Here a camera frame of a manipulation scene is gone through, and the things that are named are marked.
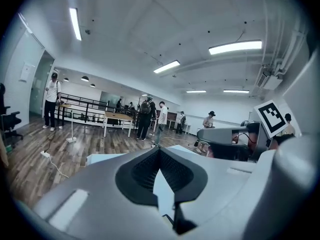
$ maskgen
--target rectangular light fixture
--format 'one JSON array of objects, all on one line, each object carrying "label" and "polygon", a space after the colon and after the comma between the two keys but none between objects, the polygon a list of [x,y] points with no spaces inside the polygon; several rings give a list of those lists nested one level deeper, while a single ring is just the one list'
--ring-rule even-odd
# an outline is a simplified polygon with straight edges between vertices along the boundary
[{"label": "rectangular light fixture", "polygon": [[171,69],[171,68],[176,67],[176,66],[179,66],[179,65],[180,65],[179,61],[175,60],[174,62],[171,62],[171,63],[169,63],[169,64],[167,64],[167,65],[165,65],[165,66],[162,66],[162,67],[154,70],[153,72],[156,73],[156,74],[158,74],[158,73],[160,73],[160,72],[162,72],[162,71]]},{"label": "rectangular light fixture", "polygon": [[78,40],[82,40],[81,38],[81,33],[80,33],[80,28],[79,28],[79,21],[78,21],[78,10],[77,8],[69,8],[70,10],[70,16],[71,16],[71,21],[75,33],[75,37]]},{"label": "rectangular light fixture", "polygon": [[194,94],[194,93],[206,93],[205,90],[187,90],[188,94]]},{"label": "rectangular light fixture", "polygon": [[249,90],[223,90],[224,93],[248,94]]},{"label": "rectangular light fixture", "polygon": [[221,54],[232,51],[240,50],[252,50],[252,49],[262,49],[262,41],[245,41],[245,42],[234,42],[229,44],[223,44],[215,47],[209,48],[211,55]]}]

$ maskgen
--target white base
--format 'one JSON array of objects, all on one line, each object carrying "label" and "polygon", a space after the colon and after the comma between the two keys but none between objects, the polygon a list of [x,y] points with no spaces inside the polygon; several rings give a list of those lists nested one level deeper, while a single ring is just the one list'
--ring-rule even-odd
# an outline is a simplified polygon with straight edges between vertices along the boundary
[{"label": "white base", "polygon": [[49,158],[49,157],[50,157],[50,154],[47,153],[47,152],[44,152],[44,151],[41,151],[40,154],[43,155],[43,156],[46,157],[46,158]]},{"label": "white base", "polygon": [[76,142],[76,141],[77,141],[77,138],[76,138],[76,137],[67,138],[66,141],[69,142],[69,143]]}]

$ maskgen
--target black and white square marker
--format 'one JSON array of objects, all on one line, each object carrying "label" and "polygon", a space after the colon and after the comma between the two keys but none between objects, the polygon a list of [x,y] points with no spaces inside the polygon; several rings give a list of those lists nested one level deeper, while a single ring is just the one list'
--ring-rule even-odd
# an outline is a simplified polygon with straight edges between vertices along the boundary
[{"label": "black and white square marker", "polygon": [[254,109],[260,117],[269,138],[277,135],[287,127],[287,122],[280,114],[273,100],[255,106]]}]

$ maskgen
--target air conditioning unit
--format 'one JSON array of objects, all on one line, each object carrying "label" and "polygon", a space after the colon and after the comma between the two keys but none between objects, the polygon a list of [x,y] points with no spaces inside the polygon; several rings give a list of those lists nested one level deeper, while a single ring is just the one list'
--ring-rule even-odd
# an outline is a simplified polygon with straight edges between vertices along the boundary
[{"label": "air conditioning unit", "polygon": [[281,75],[279,76],[271,75],[265,82],[263,89],[274,90],[280,85],[282,81],[283,81],[283,78]]},{"label": "air conditioning unit", "polygon": [[268,81],[268,79],[269,79],[269,72],[268,71],[264,71],[263,73],[262,73],[262,75],[260,76],[260,79],[259,79],[259,81],[258,81],[258,83],[256,84],[258,87],[260,87],[260,88],[262,88],[264,85],[265,85],[265,83]]}]

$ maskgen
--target wooden floor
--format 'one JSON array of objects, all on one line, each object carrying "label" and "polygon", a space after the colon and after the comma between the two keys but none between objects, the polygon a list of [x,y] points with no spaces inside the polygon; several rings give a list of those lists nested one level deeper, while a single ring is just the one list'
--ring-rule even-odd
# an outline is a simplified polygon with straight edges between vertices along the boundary
[{"label": "wooden floor", "polygon": [[[71,123],[66,122],[63,129],[56,127],[54,132],[50,132],[50,128],[42,129],[43,125],[44,119],[30,116],[30,123],[17,130],[24,136],[23,140],[19,140],[8,155],[7,181],[10,191],[16,199],[30,208],[45,193],[66,179],[58,173],[48,158],[40,154],[41,151],[49,148],[47,152],[51,155],[52,162],[63,174],[70,177],[85,167],[87,156],[91,154],[119,154],[150,148],[151,138],[154,138],[148,134],[147,138],[150,138],[141,141],[136,139],[135,131],[131,131],[128,137],[128,130],[114,128],[107,129],[104,137],[102,127],[75,123],[73,135],[77,140],[68,143],[66,138],[71,137]],[[193,135],[179,135],[166,128],[162,133],[160,145],[181,145],[194,150],[196,139]]]}]

